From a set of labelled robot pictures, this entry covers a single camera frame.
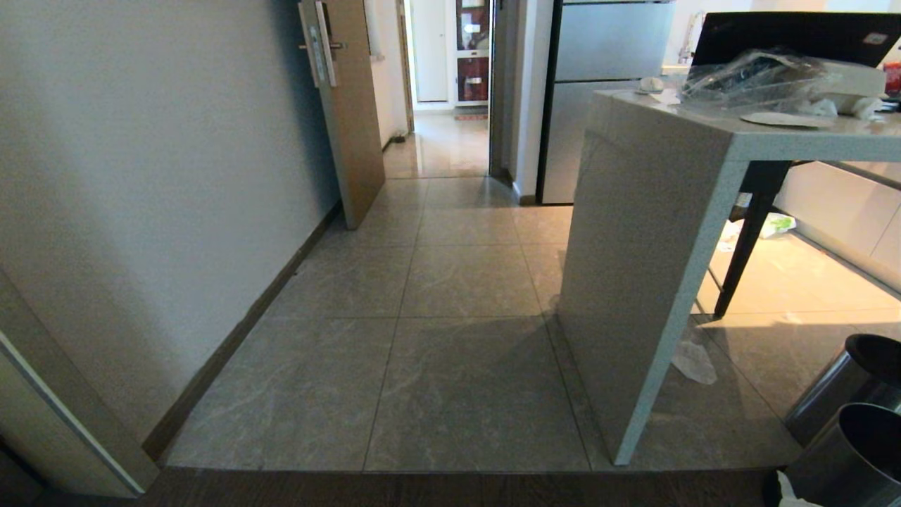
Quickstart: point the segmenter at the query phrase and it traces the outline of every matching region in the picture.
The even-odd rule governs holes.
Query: stainless steel refrigerator
[[[592,92],[658,76],[673,1],[557,0],[545,91],[538,201],[572,203]]]

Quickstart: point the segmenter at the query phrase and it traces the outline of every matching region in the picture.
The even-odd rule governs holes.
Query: plastic wrap
[[[817,99],[830,73],[816,59],[787,51],[748,50],[725,65],[691,69],[682,104],[735,113],[795,113]]]

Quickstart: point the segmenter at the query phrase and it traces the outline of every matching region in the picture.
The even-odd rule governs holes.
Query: black table leg
[[[735,252],[729,263],[729,271],[723,281],[720,297],[716,300],[714,317],[722,318],[729,309],[729,303],[738,289],[745,266],[751,258],[751,252],[757,243],[760,230],[767,222],[767,214],[773,207],[773,201],[782,189],[792,161],[753,161],[748,165],[748,172],[742,182],[742,192],[751,193],[751,203],[744,218],[742,232],[735,244]]]

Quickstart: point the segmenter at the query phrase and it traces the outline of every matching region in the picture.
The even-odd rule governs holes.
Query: trash can
[[[795,496],[823,507],[901,506],[901,415],[845,405],[785,474]]]
[[[844,348],[786,416],[786,427],[806,446],[847,403],[870,403],[901,413],[901,342],[851,335]]]

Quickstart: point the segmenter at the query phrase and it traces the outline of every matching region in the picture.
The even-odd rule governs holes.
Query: wooden floor
[[[577,475],[380,475],[166,468],[140,500],[49,492],[39,507],[762,507],[766,471]]]

